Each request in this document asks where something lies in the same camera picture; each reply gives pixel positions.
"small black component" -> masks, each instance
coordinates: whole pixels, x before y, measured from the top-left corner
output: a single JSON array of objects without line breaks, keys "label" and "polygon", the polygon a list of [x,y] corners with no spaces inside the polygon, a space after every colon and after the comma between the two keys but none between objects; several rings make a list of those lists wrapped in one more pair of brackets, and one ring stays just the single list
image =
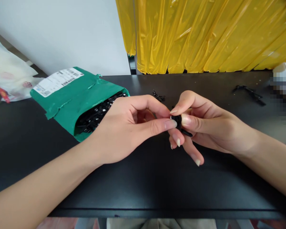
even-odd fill
[{"label": "small black component", "polygon": [[265,106],[265,105],[266,105],[266,103],[264,103],[262,100],[260,100],[260,99],[263,98],[263,97],[262,97],[261,95],[258,95],[258,94],[255,93],[256,90],[250,89],[249,87],[247,87],[247,86],[245,86],[245,85],[243,85],[243,86],[237,85],[237,86],[233,89],[232,92],[234,93],[234,92],[236,92],[236,91],[239,90],[239,89],[245,89],[245,90],[249,93],[250,97],[251,97],[255,102],[257,102],[259,105],[261,105],[261,106]]},{"label": "small black component", "polygon": [[113,102],[118,97],[127,97],[127,94],[123,92],[118,92],[112,97],[106,99],[104,102],[96,105],[95,107],[92,107],[90,110],[83,113],[78,118],[75,124],[75,127],[79,129],[77,134],[80,134],[82,132],[84,133],[93,132],[98,127],[101,120],[104,118],[105,114],[108,112]]},{"label": "small black component", "polygon": [[177,122],[177,129],[180,130],[181,133],[189,136],[189,137],[193,137],[193,135],[190,132],[187,132],[185,129],[181,128],[181,121],[182,121],[182,117],[181,115],[177,115],[177,116],[171,116],[171,119],[175,120]]},{"label": "small black component", "polygon": [[155,90],[153,91],[153,96],[160,102],[165,101],[165,96],[159,96]]}]

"green package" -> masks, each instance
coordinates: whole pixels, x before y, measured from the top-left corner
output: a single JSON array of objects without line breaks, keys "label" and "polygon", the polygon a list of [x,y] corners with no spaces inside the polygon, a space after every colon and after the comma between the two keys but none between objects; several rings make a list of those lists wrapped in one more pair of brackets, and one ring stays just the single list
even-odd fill
[{"label": "green package", "polygon": [[91,133],[78,133],[75,127],[81,114],[118,92],[129,92],[79,67],[58,71],[42,80],[31,90],[32,98],[79,142]]}]

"yellow plastic curtain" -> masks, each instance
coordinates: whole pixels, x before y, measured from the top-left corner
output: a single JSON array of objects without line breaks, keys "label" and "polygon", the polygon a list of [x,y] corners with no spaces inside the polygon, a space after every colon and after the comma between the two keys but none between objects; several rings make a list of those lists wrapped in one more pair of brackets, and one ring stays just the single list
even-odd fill
[{"label": "yellow plastic curtain", "polygon": [[286,0],[116,0],[127,53],[157,74],[286,62]]}]

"torn packaging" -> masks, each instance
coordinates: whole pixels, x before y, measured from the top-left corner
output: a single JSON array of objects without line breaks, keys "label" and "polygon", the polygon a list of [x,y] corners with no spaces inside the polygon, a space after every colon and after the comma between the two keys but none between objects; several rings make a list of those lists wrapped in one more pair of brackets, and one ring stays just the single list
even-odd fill
[{"label": "torn packaging", "polygon": [[126,93],[128,96],[129,92],[121,86],[100,79],[101,75],[93,75],[79,67],[74,69],[83,75],[47,97],[34,89],[31,90],[31,96],[45,109],[48,119],[54,118],[82,142],[91,133],[76,134],[75,124],[79,116],[118,92]]}]

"black tabletop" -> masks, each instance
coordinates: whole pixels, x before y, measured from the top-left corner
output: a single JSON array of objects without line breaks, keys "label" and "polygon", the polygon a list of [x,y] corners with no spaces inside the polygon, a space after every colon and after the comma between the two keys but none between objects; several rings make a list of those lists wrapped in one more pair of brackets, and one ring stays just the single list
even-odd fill
[{"label": "black tabletop", "polygon": [[[171,108],[192,90],[250,126],[286,144],[286,112],[271,97],[271,72],[105,76],[130,95],[165,95]],[[264,96],[261,107],[245,91]],[[77,144],[33,100],[0,104],[0,191]],[[231,155],[197,146],[197,167],[182,147],[171,150],[168,133],[152,137],[129,157],[90,174],[51,216],[280,219],[286,197]]]}]

